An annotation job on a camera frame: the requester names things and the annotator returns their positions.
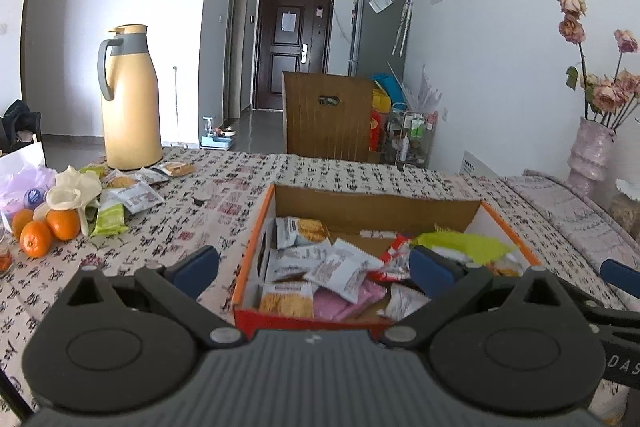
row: pink vase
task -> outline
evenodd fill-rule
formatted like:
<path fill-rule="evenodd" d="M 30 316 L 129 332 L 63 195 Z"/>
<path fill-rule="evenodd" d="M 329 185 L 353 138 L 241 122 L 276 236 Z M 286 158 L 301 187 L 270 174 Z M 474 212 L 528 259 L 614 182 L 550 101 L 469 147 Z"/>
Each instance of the pink vase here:
<path fill-rule="evenodd" d="M 608 127 L 580 118 L 578 135 L 567 161 L 571 168 L 567 183 L 581 195 L 591 198 L 598 183 L 606 177 L 614 137 Z"/>

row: dark brown door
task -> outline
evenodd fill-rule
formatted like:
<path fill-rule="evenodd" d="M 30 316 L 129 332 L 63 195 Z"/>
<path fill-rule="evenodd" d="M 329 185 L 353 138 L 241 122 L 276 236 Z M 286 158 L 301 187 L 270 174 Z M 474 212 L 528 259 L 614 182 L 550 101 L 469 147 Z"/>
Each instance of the dark brown door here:
<path fill-rule="evenodd" d="M 282 72 L 324 73 L 331 0 L 260 0 L 255 107 L 282 109 Z"/>

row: yellow box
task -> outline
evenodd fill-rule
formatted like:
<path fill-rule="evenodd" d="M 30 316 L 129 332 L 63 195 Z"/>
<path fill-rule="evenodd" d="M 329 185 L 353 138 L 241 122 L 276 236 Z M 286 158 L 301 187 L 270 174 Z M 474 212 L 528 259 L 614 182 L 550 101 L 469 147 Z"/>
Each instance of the yellow box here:
<path fill-rule="evenodd" d="M 373 108 L 378 112 L 391 111 L 391 99 L 386 95 L 384 89 L 373 90 Z"/>

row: tablecloth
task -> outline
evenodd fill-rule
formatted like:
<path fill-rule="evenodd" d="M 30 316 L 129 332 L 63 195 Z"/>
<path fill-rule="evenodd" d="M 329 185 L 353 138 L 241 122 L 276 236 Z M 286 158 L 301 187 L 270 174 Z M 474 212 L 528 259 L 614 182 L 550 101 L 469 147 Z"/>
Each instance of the tablecloth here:
<path fill-rule="evenodd" d="M 129 231 L 110 238 L 79 237 L 56 246 L 42 259 L 28 259 L 14 245 L 15 267 L 0 282 L 1 367 L 33 403 L 20 369 L 20 354 L 62 288 L 83 262 L 101 264 L 107 275 L 127 275 L 155 260 L 170 265 L 202 245 L 221 254 L 216 281 L 201 304 L 232 320 L 229 304 L 239 264 L 266 188 L 272 184 L 339 192 L 397 194 L 439 200 L 484 200 L 511 225 L 554 273 L 622 309 L 618 297 L 548 221 L 502 180 L 449 176 L 434 171 L 356 164 L 291 155 L 166 149 L 164 160 L 193 163 L 197 172 L 159 188 L 165 202 L 128 221 Z M 602 400 L 617 385 L 603 381 Z M 15 418 L 3 405 L 0 425 Z"/>

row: refrigerator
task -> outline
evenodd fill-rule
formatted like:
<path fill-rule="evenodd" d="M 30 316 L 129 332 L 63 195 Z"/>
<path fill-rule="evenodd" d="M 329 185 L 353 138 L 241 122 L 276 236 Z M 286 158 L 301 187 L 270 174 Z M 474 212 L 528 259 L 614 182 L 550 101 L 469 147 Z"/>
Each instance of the refrigerator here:
<path fill-rule="evenodd" d="M 389 63 L 398 79 L 402 81 L 406 55 L 405 45 L 404 54 L 400 57 L 402 34 L 394 56 L 391 55 L 391 51 L 396 42 L 404 1 L 393 0 L 390 6 L 376 13 L 368 0 L 355 0 L 354 17 L 351 22 L 349 76 L 368 77 L 377 73 L 392 74 L 387 64 Z"/>

